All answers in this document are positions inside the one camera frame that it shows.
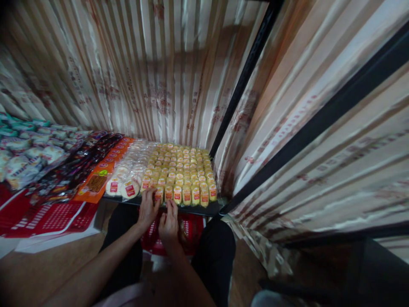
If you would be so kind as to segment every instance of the red label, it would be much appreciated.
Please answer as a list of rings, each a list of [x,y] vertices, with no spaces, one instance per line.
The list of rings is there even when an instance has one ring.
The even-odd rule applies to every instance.
[[[133,185],[127,186],[125,190],[127,191],[128,196],[135,195],[135,189],[133,188]]]
[[[118,183],[111,182],[111,192],[118,192]]]

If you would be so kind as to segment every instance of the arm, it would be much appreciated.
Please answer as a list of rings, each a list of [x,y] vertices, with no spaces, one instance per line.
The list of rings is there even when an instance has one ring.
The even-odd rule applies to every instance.
[[[216,306],[205,285],[187,260],[178,240],[178,206],[171,200],[166,203],[167,214],[163,213],[159,224],[159,236],[172,262],[172,266],[185,288],[192,306]]]
[[[89,306],[97,298],[116,267],[156,218],[159,202],[153,206],[154,188],[142,193],[138,222],[57,289],[44,306]]]

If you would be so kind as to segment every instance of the forearm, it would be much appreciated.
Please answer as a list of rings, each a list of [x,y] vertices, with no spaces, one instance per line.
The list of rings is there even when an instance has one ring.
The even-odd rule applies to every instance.
[[[110,244],[77,271],[44,303],[45,306],[89,306],[94,302],[116,267],[141,238],[138,224]]]
[[[177,244],[167,251],[172,268],[186,290],[184,293],[186,293],[189,303],[193,306],[215,306],[216,304],[205,285],[187,260],[182,246]]]

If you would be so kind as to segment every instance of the orange package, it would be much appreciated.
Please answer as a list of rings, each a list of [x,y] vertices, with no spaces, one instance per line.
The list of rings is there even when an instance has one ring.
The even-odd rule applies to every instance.
[[[122,156],[128,150],[128,147],[135,139],[124,137],[105,158],[95,166],[84,183],[82,183],[73,200],[86,201],[89,203],[98,203],[105,193],[105,185],[112,176],[115,163],[122,159]]]

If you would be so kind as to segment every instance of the finger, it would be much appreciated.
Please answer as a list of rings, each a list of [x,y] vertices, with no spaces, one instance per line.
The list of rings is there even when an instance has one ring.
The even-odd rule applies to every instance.
[[[148,192],[148,190],[144,190],[143,192],[142,192],[142,203],[144,203],[145,202],[145,200],[146,200],[146,193]]]
[[[174,217],[178,216],[178,205],[174,202],[174,200],[171,200],[170,203],[172,204],[172,214]]]
[[[146,197],[147,197],[147,199],[149,200],[149,201],[152,201],[153,202],[153,193],[154,192],[156,192],[156,188],[149,188],[148,189],[148,192],[147,192],[147,195],[146,195]]]
[[[158,211],[159,211],[159,206],[160,206],[160,205],[161,205],[161,200],[158,199],[158,200],[156,201],[155,207],[153,207],[153,210],[154,210],[156,213],[158,213]]]
[[[166,213],[162,213],[161,220],[159,221],[159,227],[164,227],[166,221]]]
[[[173,206],[172,206],[172,204],[171,204],[172,201],[173,201],[173,200],[168,200],[168,201],[166,202],[167,213],[168,213],[169,215],[172,215],[172,214],[173,214]]]

